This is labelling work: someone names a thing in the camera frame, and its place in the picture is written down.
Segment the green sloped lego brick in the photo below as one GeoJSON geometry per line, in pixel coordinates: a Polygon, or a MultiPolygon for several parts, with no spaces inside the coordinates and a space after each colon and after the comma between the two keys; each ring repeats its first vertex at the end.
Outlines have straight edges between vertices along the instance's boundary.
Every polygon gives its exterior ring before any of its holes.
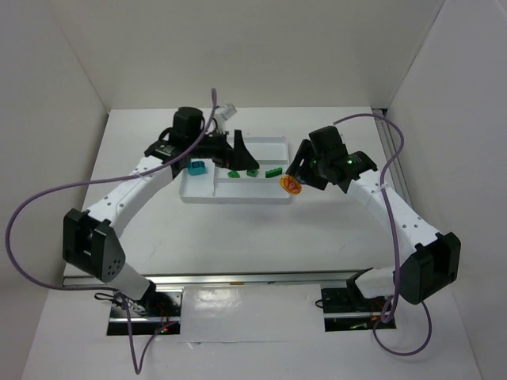
{"type": "Polygon", "coordinates": [[[231,171],[229,171],[229,172],[227,173],[227,176],[228,176],[229,178],[233,178],[233,179],[237,179],[237,178],[240,178],[240,177],[241,177],[241,176],[240,176],[240,174],[239,174],[239,172],[238,172],[238,171],[235,171],[235,170],[231,170],[231,171]]]}

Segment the yellow butterfly lego piece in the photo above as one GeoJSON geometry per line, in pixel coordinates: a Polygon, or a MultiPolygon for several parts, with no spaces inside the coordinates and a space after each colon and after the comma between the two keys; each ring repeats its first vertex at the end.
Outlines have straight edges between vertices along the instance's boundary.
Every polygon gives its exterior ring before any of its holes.
{"type": "Polygon", "coordinates": [[[296,180],[294,177],[289,175],[284,175],[280,178],[280,186],[283,190],[285,190],[288,194],[298,195],[302,191],[301,183],[296,180]]]}

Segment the teal frog lego piece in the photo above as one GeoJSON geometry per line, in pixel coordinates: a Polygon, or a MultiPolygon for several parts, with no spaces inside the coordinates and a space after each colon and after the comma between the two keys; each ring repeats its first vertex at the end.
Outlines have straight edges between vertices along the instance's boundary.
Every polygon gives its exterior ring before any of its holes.
{"type": "Polygon", "coordinates": [[[189,176],[201,176],[208,172],[205,161],[191,161],[187,166],[187,172],[189,176]]]}

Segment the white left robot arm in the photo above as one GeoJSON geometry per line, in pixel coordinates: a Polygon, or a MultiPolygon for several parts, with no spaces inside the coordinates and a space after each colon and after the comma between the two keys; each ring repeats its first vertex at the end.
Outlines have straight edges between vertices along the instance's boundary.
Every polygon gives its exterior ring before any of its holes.
{"type": "Polygon", "coordinates": [[[258,169],[240,130],[234,132],[232,144],[227,141],[225,123],[236,112],[233,105],[226,104],[215,108],[210,120],[205,120],[198,108],[180,107],[172,126],[149,145],[127,180],[86,210],[67,212],[63,218],[63,259],[149,313],[173,311],[174,302],[128,264],[120,236],[147,201],[193,159],[210,159],[229,170],[258,169]]]}

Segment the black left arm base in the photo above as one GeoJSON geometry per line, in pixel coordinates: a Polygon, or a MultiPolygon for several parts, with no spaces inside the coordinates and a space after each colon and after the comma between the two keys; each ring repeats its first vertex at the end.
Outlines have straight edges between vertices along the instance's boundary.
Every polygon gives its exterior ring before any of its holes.
{"type": "MultiPolygon", "coordinates": [[[[172,309],[165,306],[156,306],[154,310],[147,311],[139,304],[127,299],[132,319],[132,334],[134,336],[150,336],[156,329],[161,336],[175,336],[181,332],[181,304],[183,300],[182,289],[169,289],[164,294],[173,303],[172,309]]],[[[127,311],[118,294],[97,292],[94,299],[106,302],[110,306],[107,336],[127,336],[127,311]]]]}

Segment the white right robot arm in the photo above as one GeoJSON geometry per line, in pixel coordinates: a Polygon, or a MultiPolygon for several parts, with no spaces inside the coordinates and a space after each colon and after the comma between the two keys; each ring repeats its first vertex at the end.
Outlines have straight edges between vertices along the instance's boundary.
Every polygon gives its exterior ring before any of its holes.
{"type": "Polygon", "coordinates": [[[337,185],[394,238],[395,266],[369,269],[356,278],[364,298],[399,295],[417,305],[456,280],[461,252],[458,237],[442,234],[418,215],[386,183],[366,153],[348,152],[336,127],[312,131],[301,142],[280,184],[292,195],[304,185],[318,190],[337,185]]]}

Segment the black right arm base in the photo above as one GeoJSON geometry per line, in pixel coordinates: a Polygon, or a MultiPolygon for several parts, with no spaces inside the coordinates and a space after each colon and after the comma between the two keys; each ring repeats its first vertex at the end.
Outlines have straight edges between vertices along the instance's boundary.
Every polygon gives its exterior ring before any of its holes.
{"type": "Polygon", "coordinates": [[[363,298],[347,288],[322,288],[314,305],[322,310],[326,332],[372,330],[380,321],[384,297],[363,298]]]}

